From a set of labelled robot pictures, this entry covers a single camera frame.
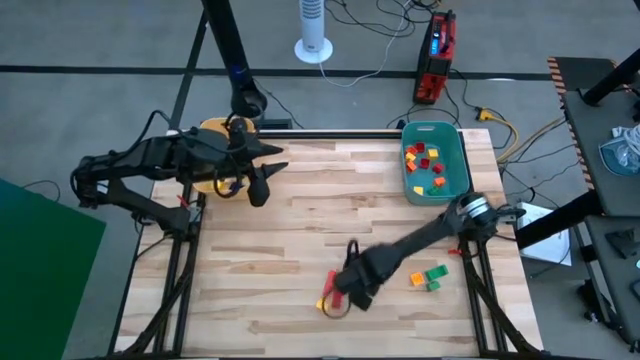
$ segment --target white tower fan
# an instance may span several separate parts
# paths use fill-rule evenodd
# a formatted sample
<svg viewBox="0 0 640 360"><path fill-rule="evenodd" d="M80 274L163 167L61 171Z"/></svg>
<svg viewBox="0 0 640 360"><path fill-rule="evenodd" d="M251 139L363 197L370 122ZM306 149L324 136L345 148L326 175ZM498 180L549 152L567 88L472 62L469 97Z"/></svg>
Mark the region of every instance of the white tower fan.
<svg viewBox="0 0 640 360"><path fill-rule="evenodd" d="M299 0L302 39L294 47L298 59L319 64L333 53L333 45L324 37L324 0Z"/></svg>

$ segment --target yellow cable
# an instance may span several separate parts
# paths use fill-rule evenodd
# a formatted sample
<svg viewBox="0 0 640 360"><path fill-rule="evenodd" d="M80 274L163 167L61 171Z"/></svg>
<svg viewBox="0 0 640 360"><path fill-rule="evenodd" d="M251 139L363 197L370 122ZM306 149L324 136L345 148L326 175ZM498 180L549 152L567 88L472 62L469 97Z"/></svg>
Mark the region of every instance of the yellow cable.
<svg viewBox="0 0 640 360"><path fill-rule="evenodd" d="M551 127L554 127L554 126L558 125L563 119L564 119L564 117L561 116L561 117L559 117L557 119L552 120L551 122L549 122L545 126L541 127L538 131L533 133L533 135L529 136L520 146L516 147L515 149L512 150L511 147L509 147L509 149L507 149L507 151L505 151L502 155L500 155L497 158L497 161L498 162L505 162L508 158L510 158L511 156L515 155L518 151L522 150L522 148L527 146L530 142L535 141L540 136L546 134L547 131L549 131L549 129Z"/></svg>
<svg viewBox="0 0 640 360"><path fill-rule="evenodd" d="M498 162L501 162L505 158L505 156L508 156L509 154L511 154L513 152L513 149L518 145L518 140L520 140L520 133L518 132L518 129L516 129L516 127L513 126L510 122L504 121L502 119L498 119L497 117L492 117L489 120L505 125L513 131L514 139L513 139L513 142L511 143L511 146L509 146L509 148L505 150L505 152L502 153L502 155L500 155L496 159Z"/></svg>

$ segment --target red power tool battery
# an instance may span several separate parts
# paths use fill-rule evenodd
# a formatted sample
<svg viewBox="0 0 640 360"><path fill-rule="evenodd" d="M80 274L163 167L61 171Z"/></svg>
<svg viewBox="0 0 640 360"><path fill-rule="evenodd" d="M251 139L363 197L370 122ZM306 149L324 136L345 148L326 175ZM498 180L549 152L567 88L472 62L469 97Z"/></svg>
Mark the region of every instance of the red power tool battery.
<svg viewBox="0 0 640 360"><path fill-rule="evenodd" d="M434 104L447 81L456 42L456 15L434 13L422 42L413 101Z"/></svg>

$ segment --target table leg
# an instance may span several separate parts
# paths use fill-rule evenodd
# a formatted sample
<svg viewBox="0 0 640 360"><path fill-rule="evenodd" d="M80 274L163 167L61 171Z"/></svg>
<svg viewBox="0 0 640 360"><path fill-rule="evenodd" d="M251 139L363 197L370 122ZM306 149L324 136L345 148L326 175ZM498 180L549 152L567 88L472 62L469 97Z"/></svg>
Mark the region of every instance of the table leg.
<svg viewBox="0 0 640 360"><path fill-rule="evenodd" d="M595 190L589 190L549 215L517 230L518 248L529 247L553 234L581 223L588 215L601 213L602 205L598 194Z"/></svg>

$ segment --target white paper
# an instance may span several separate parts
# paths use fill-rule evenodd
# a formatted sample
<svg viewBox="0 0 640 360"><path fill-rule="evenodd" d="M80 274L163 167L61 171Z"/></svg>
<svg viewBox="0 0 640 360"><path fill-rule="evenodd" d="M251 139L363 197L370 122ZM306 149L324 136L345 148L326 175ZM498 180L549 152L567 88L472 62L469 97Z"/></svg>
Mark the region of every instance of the white paper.
<svg viewBox="0 0 640 360"><path fill-rule="evenodd" d="M518 229L534 222L552 211L527 203L519 203L518 207L527 211L525 216L518 219L516 224ZM527 247L526 249L520 250L520 255L532 259L571 266L571 254L567 254L570 246L571 241L569 240L569 230L563 230L547 239Z"/></svg>

